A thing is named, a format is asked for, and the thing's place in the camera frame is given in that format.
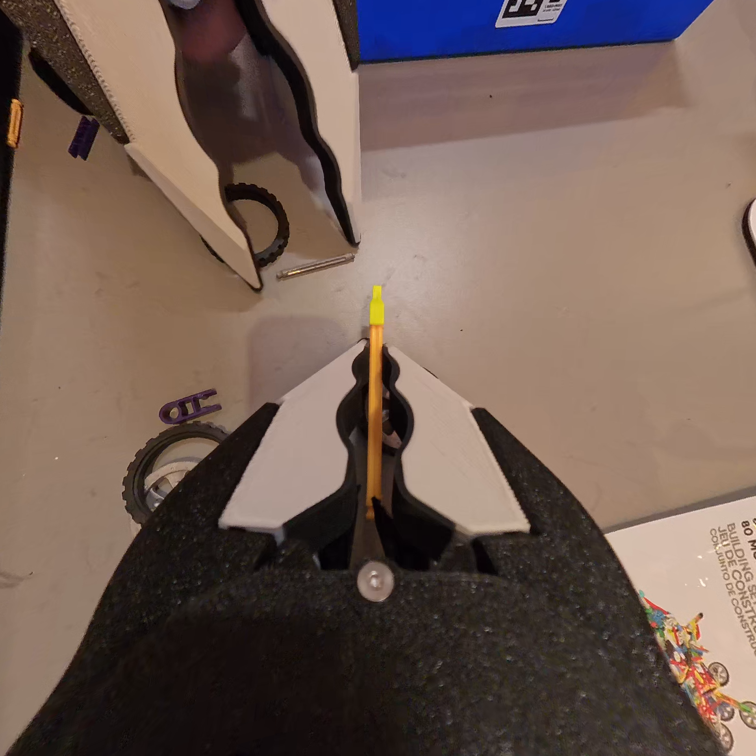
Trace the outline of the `blue plastic bin white tag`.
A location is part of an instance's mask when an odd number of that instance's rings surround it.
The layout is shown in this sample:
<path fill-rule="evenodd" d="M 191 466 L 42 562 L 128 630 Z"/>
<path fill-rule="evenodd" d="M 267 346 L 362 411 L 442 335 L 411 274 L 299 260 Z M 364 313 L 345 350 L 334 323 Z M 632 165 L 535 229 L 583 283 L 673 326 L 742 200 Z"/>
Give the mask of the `blue plastic bin white tag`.
<path fill-rule="evenodd" d="M 666 43 L 710 1 L 357 1 L 361 60 Z"/>

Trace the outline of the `purple plastic connector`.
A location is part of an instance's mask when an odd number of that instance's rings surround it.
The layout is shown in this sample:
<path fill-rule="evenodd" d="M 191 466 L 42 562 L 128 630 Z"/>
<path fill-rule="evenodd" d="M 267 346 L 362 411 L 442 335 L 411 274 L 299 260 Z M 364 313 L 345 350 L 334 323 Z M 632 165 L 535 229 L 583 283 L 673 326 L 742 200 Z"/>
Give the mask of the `purple plastic connector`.
<path fill-rule="evenodd" d="M 206 389 L 165 403 L 158 412 L 160 421 L 166 426 L 177 426 L 198 421 L 222 410 L 220 403 L 210 403 L 217 396 L 215 389 Z"/>
<path fill-rule="evenodd" d="M 86 161 L 98 135 L 100 124 L 96 118 L 82 116 L 67 152 L 74 159 Z"/>

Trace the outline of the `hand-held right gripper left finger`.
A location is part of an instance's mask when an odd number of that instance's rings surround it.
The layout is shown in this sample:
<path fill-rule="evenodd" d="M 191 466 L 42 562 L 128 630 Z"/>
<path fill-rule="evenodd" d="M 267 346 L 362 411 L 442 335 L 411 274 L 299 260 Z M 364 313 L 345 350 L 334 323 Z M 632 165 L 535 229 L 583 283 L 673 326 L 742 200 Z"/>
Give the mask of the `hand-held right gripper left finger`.
<path fill-rule="evenodd" d="M 345 514 L 319 514 L 353 483 L 356 421 L 350 403 L 361 398 L 353 365 L 365 350 L 356 342 L 278 402 L 273 420 L 241 475 L 219 527 L 271 535 L 277 543 L 295 537 L 322 547 L 349 528 L 354 504 Z"/>

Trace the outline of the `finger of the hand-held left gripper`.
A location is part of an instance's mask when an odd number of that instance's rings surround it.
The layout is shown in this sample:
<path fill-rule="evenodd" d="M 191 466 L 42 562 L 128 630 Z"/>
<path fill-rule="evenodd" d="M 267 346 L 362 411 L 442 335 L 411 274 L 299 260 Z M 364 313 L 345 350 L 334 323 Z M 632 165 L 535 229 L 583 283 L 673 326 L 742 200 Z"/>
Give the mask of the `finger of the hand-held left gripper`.
<path fill-rule="evenodd" d="M 157 1 L 56 2 L 125 128 L 126 152 L 211 250 L 254 292 L 262 281 L 232 219 L 219 170 L 184 116 L 175 42 Z"/>
<path fill-rule="evenodd" d="M 258 52 L 293 99 L 299 131 L 317 158 L 324 193 L 345 240 L 361 241 L 361 61 L 356 2 L 236 3 Z"/>

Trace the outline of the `grey toy wheel black tire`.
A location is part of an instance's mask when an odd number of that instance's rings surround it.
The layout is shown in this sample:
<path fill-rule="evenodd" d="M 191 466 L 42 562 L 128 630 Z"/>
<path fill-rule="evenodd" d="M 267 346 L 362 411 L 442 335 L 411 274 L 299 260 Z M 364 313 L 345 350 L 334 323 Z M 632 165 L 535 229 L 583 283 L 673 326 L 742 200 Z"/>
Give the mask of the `grey toy wheel black tire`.
<path fill-rule="evenodd" d="M 385 454 L 395 455 L 403 445 L 408 415 L 400 402 L 387 388 L 383 389 L 382 442 Z"/>

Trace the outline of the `orange plastic rod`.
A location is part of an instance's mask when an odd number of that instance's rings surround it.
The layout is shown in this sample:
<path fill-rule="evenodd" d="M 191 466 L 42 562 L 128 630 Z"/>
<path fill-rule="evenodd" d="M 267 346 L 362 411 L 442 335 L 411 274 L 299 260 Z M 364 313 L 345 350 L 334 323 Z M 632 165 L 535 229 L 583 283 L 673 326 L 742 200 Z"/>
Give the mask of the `orange plastic rod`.
<path fill-rule="evenodd" d="M 382 499 L 383 470 L 383 318 L 370 315 L 370 354 L 367 392 L 367 484 L 368 522 L 375 520 L 375 503 Z"/>

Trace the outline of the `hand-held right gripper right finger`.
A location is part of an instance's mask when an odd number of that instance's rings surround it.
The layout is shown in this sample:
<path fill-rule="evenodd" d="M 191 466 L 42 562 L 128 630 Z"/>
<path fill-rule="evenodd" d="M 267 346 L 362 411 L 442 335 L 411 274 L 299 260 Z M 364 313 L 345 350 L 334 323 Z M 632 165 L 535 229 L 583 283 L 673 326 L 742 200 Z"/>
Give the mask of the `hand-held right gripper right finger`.
<path fill-rule="evenodd" d="M 410 502 L 466 537 L 528 534 L 531 525 L 472 404 L 396 347 L 387 354 L 398 368 L 395 393 L 411 420 L 397 468 Z"/>

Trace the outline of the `dark grey thin rod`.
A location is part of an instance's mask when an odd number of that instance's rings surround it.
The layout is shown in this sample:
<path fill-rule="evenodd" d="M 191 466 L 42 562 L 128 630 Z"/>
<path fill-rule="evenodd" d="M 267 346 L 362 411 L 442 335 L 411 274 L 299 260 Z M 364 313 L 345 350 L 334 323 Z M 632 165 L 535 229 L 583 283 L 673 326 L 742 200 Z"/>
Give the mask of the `dark grey thin rod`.
<path fill-rule="evenodd" d="M 329 259 L 321 259 L 318 261 L 309 262 L 304 265 L 298 265 L 290 269 L 280 270 L 276 274 L 276 279 L 289 280 L 300 278 L 306 275 L 311 275 L 321 271 L 335 269 L 354 262 L 355 257 L 356 254 L 354 252 L 349 252 Z"/>

